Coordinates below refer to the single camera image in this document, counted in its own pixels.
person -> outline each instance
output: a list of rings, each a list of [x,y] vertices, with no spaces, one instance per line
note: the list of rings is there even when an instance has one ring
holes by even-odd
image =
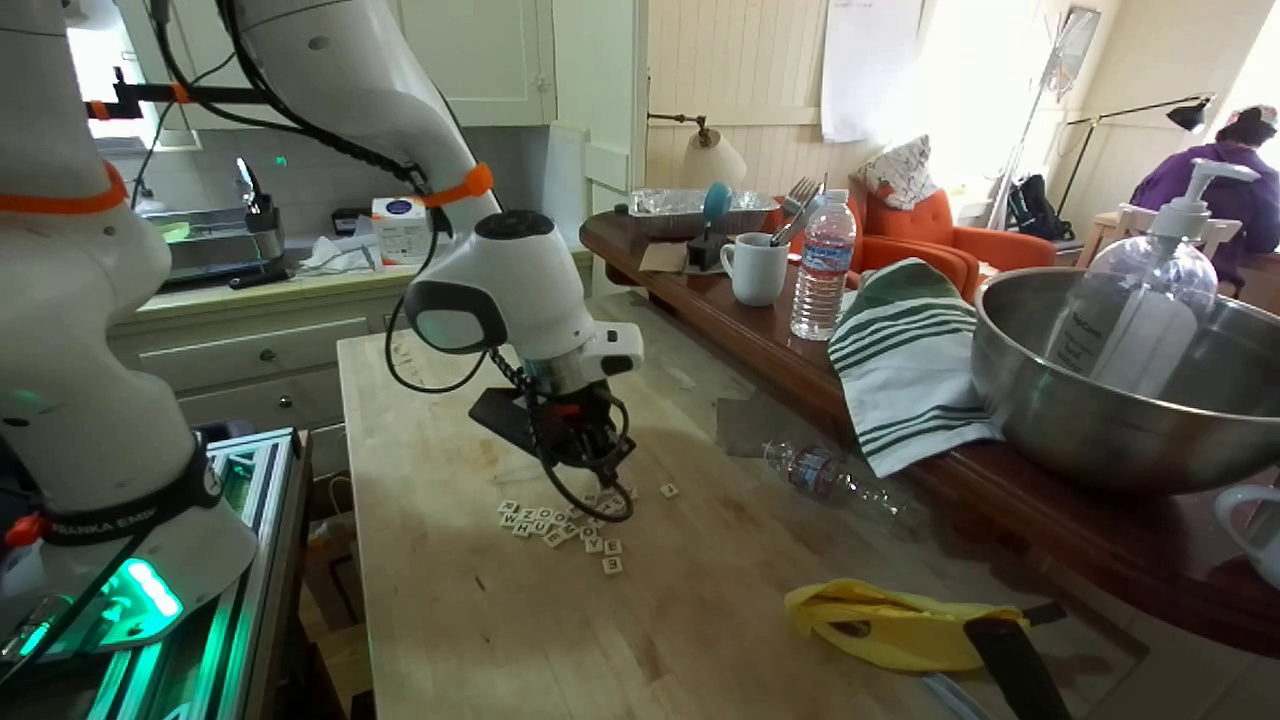
[[[1245,287],[1238,264],[1246,257],[1276,253],[1276,240],[1280,240],[1280,174],[1255,151],[1270,134],[1276,134],[1276,107],[1269,107],[1269,103],[1238,107],[1215,130],[1210,143],[1194,143],[1194,148],[1166,154],[1128,195],[1128,205],[1163,206],[1166,200],[1188,193],[1194,154],[1255,166],[1250,184],[1210,178],[1203,193],[1203,205],[1215,218],[1238,218],[1238,231],[1229,243],[1221,243],[1210,257],[1221,285],[1230,285],[1235,290]]]

metal mixing bowl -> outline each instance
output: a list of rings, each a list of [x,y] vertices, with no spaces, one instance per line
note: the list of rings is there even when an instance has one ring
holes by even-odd
[[[1105,493],[1199,493],[1280,461],[1280,314],[1215,299],[1160,397],[1042,360],[1081,272],[1002,272],[980,290],[971,371],[1002,441]]]

green striped towel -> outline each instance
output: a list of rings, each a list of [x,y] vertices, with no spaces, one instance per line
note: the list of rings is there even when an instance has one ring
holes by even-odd
[[[991,441],[971,387],[971,309],[925,258],[881,266],[839,312],[828,360],[875,475]]]

drawer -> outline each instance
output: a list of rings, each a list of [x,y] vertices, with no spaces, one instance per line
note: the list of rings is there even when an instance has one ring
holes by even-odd
[[[265,429],[320,429],[338,422],[335,371],[274,375],[221,392],[179,397],[192,429],[253,422]]]
[[[335,363],[335,340],[365,336],[368,314],[338,314],[295,329],[235,331],[134,352],[134,363],[162,375],[179,397],[195,387],[249,382]]]

wooden countertop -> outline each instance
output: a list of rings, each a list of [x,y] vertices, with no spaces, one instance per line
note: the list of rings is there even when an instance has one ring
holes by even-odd
[[[797,636],[785,593],[858,574],[938,598],[1041,605],[1036,585],[954,545],[911,485],[882,489],[895,511],[831,508],[792,493],[763,455],[727,455],[716,405],[756,397],[753,378],[650,302],[615,302],[650,347],[610,382],[640,443],[620,467],[640,493],[635,516],[603,527],[624,545],[620,574],[578,545],[500,527],[504,501],[564,501],[533,455],[466,420],[496,371],[451,397],[412,397],[386,378],[381,336],[338,340],[381,717],[938,717],[916,677]],[[396,357],[422,382],[466,368],[409,336]],[[767,411],[767,430],[819,443],[792,411]],[[1074,711],[1132,661],[1074,615],[1031,639],[1065,668]],[[989,677],[963,687],[1002,707]]]
[[[1246,258],[1238,277],[1245,277],[1238,299],[1280,314],[1280,249],[1270,257]]]
[[[722,278],[644,277],[644,240],[624,215],[592,215],[582,249],[744,360],[828,434],[848,441],[839,378],[813,345],[786,340],[785,312],[735,309]],[[935,494],[983,516],[996,536],[1050,556],[1132,607],[1230,646],[1280,655],[1280,593],[1210,519],[1210,493],[1117,501],[1041,470],[1009,443],[967,443],[918,470]]]

